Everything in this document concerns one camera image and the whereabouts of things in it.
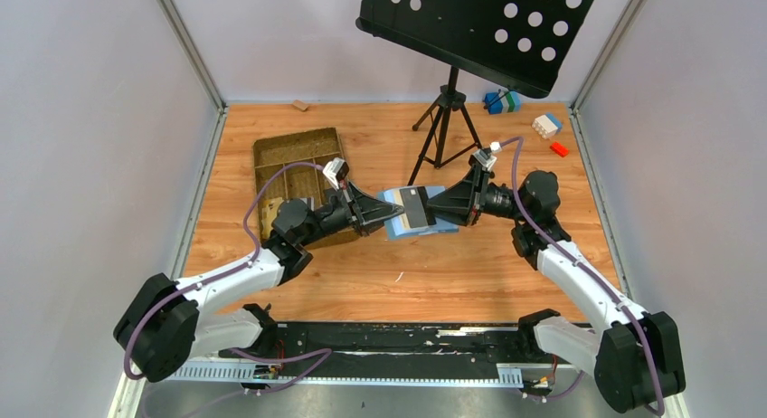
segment black music stand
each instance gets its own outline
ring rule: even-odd
[[[564,56],[593,0],[362,0],[357,28],[450,65],[450,80],[413,126],[439,107],[408,185],[423,161],[439,168],[481,147],[464,102],[455,90],[459,70],[534,99],[554,86]],[[474,144],[442,161],[450,113],[461,113]],[[426,157],[437,126],[437,156]]]

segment wooden table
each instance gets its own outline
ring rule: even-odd
[[[469,104],[484,145],[516,135],[526,137],[519,178],[535,169],[554,171],[562,206],[557,217],[583,254],[618,287],[618,280],[594,207],[578,147],[562,104],[525,104],[523,110],[488,115]],[[290,105],[235,105],[223,130],[213,174],[186,264],[185,276],[233,261],[252,250],[241,228],[254,197],[251,148],[258,138],[336,127],[355,183],[368,194],[407,183],[429,131],[412,124],[422,104],[323,104],[305,113]],[[552,112],[565,127],[554,140],[570,149],[566,158],[549,149],[530,127]],[[462,118],[450,119],[445,155],[470,144]],[[513,148],[498,155],[497,184],[510,185]],[[469,155],[436,170],[424,163],[417,184],[451,186],[469,170]],[[251,227],[255,228],[255,218]],[[356,242],[314,250],[314,260],[296,279],[228,307],[272,304],[278,321],[516,321],[539,309],[556,309],[570,320],[581,312],[551,281],[516,256],[508,220],[483,215],[458,233],[387,241],[384,230]]]

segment wooden tray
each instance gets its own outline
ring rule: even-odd
[[[285,165],[295,162],[309,162],[324,166],[336,157],[344,158],[344,149],[336,128],[318,128],[315,130],[293,133],[275,138],[259,139],[253,143],[253,164],[256,178],[256,192]],[[271,231],[271,222],[266,220],[268,205],[271,200],[282,198],[314,198],[315,208],[327,202],[325,189],[330,184],[322,173],[308,166],[289,169],[279,176],[267,188],[256,207],[258,212],[259,232],[265,240]],[[351,242],[359,238],[351,228],[330,235],[319,242],[314,242],[308,249],[322,248]]]

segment white wall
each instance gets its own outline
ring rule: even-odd
[[[432,101],[441,62],[355,27],[361,0],[174,0],[228,101]],[[595,0],[550,101],[571,101],[628,0]],[[461,73],[479,101],[497,87]]]
[[[155,0],[0,0],[0,416],[102,417],[214,109]]]
[[[634,296],[678,323],[691,416],[764,416],[765,0],[648,0],[583,109]]]

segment red toy block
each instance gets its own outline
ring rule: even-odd
[[[564,147],[562,144],[560,144],[559,142],[554,142],[554,143],[551,145],[551,149],[553,150],[553,152],[554,152],[554,153],[558,154],[560,157],[565,157],[565,156],[567,156],[568,154],[570,154],[570,150],[568,150],[567,148],[565,148],[565,147]]]

